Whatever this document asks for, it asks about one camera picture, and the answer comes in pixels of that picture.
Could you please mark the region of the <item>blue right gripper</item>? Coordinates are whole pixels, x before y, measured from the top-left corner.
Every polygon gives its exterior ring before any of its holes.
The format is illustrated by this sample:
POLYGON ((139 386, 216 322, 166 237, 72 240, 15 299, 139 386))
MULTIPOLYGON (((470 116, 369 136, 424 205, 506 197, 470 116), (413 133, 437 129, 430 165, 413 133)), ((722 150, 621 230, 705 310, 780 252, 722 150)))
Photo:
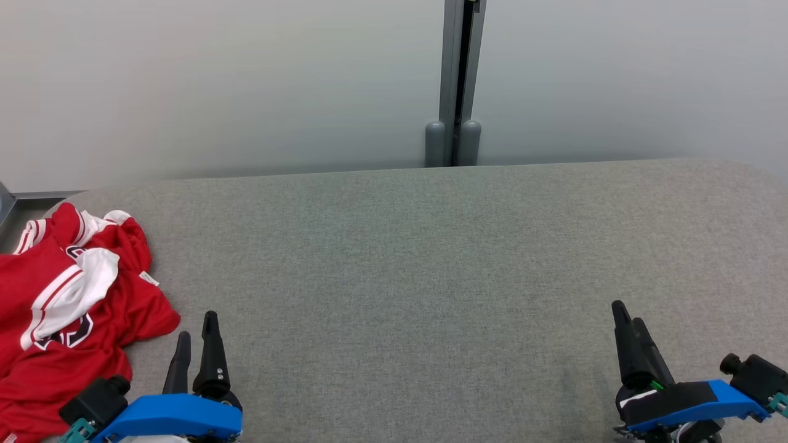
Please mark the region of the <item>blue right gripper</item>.
POLYGON ((622 425, 616 434, 639 443, 722 443, 732 418, 763 421, 770 412, 723 380, 676 383, 640 317, 625 303, 611 304, 622 385, 652 389, 618 403, 622 425), (662 386, 658 389, 654 380, 662 386))

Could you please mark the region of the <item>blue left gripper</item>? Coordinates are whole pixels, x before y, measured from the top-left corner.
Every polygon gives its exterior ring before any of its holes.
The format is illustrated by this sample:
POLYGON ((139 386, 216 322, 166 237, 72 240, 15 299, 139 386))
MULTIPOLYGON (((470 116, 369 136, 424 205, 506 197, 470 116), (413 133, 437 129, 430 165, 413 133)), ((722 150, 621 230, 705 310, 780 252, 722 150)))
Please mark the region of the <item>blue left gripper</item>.
POLYGON ((177 337, 162 394, 141 396, 133 401, 92 439, 116 443, 138 436, 208 436, 220 441, 238 437, 243 431, 241 410, 204 398, 225 397, 231 389, 217 312, 206 311, 201 337, 199 373, 193 382, 193 392, 199 396, 185 394, 189 392, 191 336, 182 331, 177 337))

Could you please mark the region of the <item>red white basketball jersey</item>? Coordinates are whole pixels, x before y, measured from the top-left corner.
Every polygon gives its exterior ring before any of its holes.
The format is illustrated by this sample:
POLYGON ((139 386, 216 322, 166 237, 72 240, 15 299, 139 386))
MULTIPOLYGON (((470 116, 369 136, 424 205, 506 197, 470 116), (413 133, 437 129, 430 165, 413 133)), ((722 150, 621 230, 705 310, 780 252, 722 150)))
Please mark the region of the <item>red white basketball jersey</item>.
POLYGON ((131 379, 124 348, 177 328, 151 264, 130 214, 68 203, 0 254, 0 443, 63 434, 58 412, 73 396, 99 377, 131 379))

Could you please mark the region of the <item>grey metal partition post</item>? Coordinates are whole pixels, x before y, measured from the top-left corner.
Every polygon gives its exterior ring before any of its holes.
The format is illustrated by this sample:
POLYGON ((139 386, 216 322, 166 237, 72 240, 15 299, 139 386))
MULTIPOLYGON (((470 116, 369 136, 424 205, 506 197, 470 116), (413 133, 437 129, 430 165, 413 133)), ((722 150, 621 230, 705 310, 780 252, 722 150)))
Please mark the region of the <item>grey metal partition post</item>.
POLYGON ((478 162, 481 124, 471 114, 488 2, 444 0, 439 116, 425 127, 425 167, 478 162))

